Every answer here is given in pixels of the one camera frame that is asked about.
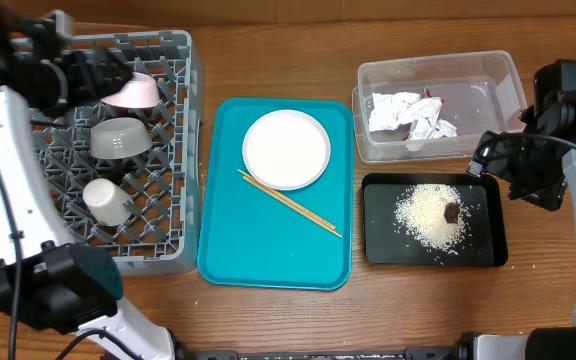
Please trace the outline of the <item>white wrapper waste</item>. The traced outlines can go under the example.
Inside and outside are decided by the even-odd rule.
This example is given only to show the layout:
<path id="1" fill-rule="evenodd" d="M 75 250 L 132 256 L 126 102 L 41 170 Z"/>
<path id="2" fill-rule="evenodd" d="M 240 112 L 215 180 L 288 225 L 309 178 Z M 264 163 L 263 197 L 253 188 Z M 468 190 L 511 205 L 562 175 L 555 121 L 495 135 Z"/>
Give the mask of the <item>white wrapper waste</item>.
<path id="1" fill-rule="evenodd" d="M 372 94 L 368 131 L 396 131 L 406 127 L 406 140 L 428 140 L 456 137 L 457 127 L 440 118 L 444 101 L 429 92 Z"/>

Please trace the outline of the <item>pile of white rice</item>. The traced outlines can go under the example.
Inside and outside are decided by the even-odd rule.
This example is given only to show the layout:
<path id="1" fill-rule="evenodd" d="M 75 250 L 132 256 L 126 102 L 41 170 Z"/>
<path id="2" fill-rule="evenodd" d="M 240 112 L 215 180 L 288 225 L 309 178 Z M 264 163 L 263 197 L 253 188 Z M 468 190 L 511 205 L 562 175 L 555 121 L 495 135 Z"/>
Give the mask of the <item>pile of white rice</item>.
<path id="1" fill-rule="evenodd" d="M 444 208 L 455 202 L 460 206 L 459 221 L 449 224 L 444 219 Z M 426 253 L 460 255 L 469 240 L 472 208 L 462 199 L 456 186 L 446 184 L 417 184 L 405 188 L 396 198 L 394 213 L 395 232 L 410 235 L 422 245 Z"/>

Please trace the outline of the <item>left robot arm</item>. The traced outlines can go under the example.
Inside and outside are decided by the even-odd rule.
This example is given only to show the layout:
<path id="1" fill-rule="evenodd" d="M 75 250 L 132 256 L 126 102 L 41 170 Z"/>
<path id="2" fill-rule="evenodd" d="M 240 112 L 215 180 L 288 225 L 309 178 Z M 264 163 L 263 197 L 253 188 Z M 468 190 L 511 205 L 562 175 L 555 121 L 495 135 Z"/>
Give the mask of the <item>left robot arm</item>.
<path id="1" fill-rule="evenodd" d="M 0 312 L 12 326 L 91 339 L 119 359 L 180 359 L 183 348 L 124 295 L 109 253 L 66 229 L 36 155 L 30 113 L 47 125 L 119 92 L 131 69 L 105 48 L 67 51 L 62 12 L 25 18 L 0 6 Z"/>

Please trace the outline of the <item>brown food scrap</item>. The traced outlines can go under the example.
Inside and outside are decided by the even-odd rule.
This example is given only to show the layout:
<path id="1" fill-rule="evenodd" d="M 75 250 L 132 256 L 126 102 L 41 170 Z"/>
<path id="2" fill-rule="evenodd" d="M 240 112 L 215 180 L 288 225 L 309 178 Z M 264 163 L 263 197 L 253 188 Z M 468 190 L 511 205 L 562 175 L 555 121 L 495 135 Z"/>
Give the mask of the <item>brown food scrap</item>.
<path id="1" fill-rule="evenodd" d="M 450 202 L 444 208 L 444 219 L 449 224 L 456 224 L 459 221 L 460 206 L 458 203 Z"/>

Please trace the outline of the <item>grey bowl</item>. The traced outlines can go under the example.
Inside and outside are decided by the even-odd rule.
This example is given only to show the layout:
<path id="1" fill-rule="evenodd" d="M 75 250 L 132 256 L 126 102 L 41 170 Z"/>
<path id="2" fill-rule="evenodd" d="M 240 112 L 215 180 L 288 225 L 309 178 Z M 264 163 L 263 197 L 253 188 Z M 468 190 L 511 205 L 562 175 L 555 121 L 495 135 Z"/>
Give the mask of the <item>grey bowl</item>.
<path id="1" fill-rule="evenodd" d="M 119 117 L 91 128 L 90 153 L 98 159 L 122 159 L 148 151 L 153 143 L 143 122 Z"/>

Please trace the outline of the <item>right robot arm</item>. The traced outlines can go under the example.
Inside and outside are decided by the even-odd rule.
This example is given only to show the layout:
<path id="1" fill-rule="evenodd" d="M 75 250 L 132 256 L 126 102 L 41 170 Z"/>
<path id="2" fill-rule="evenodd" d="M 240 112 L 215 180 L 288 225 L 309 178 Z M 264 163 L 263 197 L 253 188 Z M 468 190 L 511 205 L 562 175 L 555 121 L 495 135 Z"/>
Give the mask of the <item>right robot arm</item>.
<path id="1" fill-rule="evenodd" d="M 573 200 L 576 231 L 576 60 L 558 59 L 534 75 L 535 101 L 520 116 L 518 133 L 485 132 L 469 175 L 494 175 L 509 184 L 510 199 L 549 211 L 565 193 Z M 536 328 L 527 335 L 466 333 L 454 359 L 576 359 L 576 303 L 570 327 Z"/>

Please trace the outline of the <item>pink bowl with food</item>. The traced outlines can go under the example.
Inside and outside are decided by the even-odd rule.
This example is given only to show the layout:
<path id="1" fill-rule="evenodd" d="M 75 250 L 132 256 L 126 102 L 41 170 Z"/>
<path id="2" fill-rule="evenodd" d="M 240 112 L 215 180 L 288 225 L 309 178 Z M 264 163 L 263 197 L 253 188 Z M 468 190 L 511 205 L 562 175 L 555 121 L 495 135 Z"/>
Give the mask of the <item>pink bowl with food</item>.
<path id="1" fill-rule="evenodd" d="M 155 107 L 160 98 L 155 79 L 149 75 L 134 72 L 132 79 L 119 92 L 104 97 L 101 101 L 115 107 L 146 109 Z"/>

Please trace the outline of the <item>white paper cup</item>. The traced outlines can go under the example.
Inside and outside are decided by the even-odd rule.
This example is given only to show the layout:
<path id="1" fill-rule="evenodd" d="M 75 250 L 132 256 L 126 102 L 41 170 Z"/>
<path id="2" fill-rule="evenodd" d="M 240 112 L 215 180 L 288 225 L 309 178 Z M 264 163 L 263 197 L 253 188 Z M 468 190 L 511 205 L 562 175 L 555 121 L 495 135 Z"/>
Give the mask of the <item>white paper cup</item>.
<path id="1" fill-rule="evenodd" d="M 130 195 L 107 179 L 95 179 L 83 190 L 83 200 L 96 221 L 103 226 L 118 226 L 131 216 L 124 206 Z"/>

